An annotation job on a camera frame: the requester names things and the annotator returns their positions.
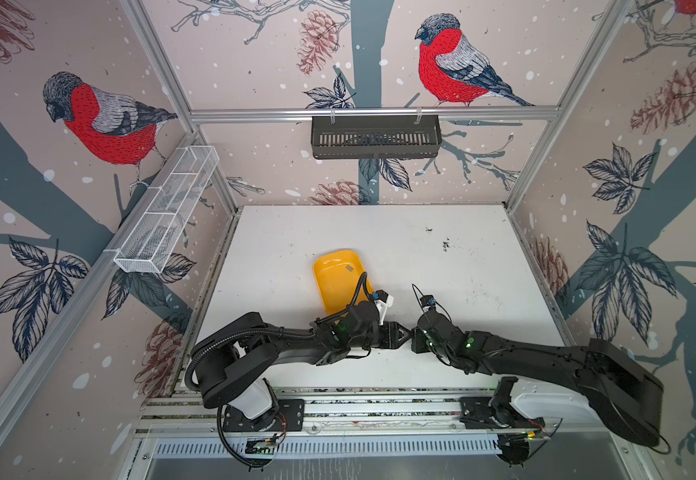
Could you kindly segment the yellow plastic tray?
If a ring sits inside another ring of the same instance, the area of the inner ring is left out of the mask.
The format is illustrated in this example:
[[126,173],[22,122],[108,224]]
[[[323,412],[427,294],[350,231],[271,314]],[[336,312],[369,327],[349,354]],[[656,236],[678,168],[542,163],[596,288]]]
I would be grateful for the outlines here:
[[[348,265],[354,272],[347,271]],[[364,272],[360,256],[353,250],[332,252],[315,261],[313,273],[327,316],[342,311],[351,302]]]

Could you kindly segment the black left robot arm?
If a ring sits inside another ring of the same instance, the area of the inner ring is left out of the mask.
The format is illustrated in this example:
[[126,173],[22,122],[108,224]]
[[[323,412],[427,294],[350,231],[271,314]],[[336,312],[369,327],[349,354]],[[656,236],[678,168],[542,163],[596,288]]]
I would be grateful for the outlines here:
[[354,359],[360,349],[396,350],[412,337],[410,329],[385,319],[391,296],[372,292],[362,273],[342,310],[305,329],[265,322],[249,312],[198,343],[190,354],[184,383],[201,394],[207,409],[230,406],[252,423],[269,425],[278,415],[278,399],[264,378],[274,365],[331,365]]

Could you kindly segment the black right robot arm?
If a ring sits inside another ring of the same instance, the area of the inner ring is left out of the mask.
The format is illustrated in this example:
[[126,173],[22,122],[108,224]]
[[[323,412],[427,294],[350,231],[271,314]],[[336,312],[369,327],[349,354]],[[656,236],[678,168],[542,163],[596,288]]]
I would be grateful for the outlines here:
[[514,375],[564,387],[583,395],[619,437],[645,447],[662,440],[662,382],[604,340],[569,347],[518,342],[484,331],[464,332],[429,309],[412,330],[412,351],[431,352],[466,374]]

